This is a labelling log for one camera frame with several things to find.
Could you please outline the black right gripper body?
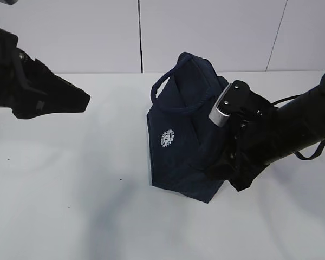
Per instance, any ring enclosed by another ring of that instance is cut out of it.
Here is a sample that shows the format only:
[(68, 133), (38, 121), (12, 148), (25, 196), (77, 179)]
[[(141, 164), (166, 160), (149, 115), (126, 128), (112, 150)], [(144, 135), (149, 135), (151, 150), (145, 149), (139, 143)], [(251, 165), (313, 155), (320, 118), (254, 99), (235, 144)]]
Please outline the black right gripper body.
[(268, 165), (255, 158), (255, 145), (269, 128), (270, 115), (233, 114), (227, 125), (230, 137), (222, 152), (223, 179), (255, 179)]

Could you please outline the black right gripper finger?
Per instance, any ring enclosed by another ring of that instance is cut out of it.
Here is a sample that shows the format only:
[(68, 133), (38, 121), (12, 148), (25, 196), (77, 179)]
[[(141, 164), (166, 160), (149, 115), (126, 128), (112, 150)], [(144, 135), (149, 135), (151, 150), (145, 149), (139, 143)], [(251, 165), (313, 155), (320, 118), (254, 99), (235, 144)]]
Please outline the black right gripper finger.
[(211, 180), (231, 180), (237, 173), (236, 157), (223, 155), (205, 170), (205, 175)]
[(260, 170), (258, 169), (241, 169), (238, 173), (236, 173), (230, 180), (229, 183), (232, 187), (235, 188), (236, 191), (240, 192), (245, 189), (248, 189), (253, 180), (260, 174)]

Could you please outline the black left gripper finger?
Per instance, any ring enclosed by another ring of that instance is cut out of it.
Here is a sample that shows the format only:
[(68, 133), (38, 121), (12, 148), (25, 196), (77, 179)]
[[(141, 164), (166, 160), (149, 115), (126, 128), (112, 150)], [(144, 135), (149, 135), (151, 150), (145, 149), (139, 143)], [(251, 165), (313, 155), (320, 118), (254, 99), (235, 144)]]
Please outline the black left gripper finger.
[(52, 73), (38, 59), (21, 62), (24, 86), (16, 94), (15, 117), (32, 119), (55, 113), (83, 113), (90, 95)]

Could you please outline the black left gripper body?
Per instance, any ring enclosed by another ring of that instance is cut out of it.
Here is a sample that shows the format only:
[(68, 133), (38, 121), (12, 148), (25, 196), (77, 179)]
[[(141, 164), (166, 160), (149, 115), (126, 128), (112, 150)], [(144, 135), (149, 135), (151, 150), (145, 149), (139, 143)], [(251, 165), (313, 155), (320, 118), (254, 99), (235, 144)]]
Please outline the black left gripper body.
[(23, 70), (22, 62), (28, 56), (17, 44), (16, 35), (0, 28), (0, 107), (15, 107), (23, 97), (38, 94)]

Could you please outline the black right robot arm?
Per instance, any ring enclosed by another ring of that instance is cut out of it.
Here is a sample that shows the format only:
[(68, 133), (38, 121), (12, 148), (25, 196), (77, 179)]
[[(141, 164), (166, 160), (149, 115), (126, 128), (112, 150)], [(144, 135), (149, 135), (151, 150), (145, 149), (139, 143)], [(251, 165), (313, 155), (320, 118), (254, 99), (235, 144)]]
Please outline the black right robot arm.
[(276, 102), (253, 92), (241, 80), (230, 83), (211, 109), (210, 120), (226, 130), (220, 155), (206, 169), (214, 180), (247, 189), (270, 164), (317, 144), (312, 158), (325, 147), (325, 73), (311, 90)]

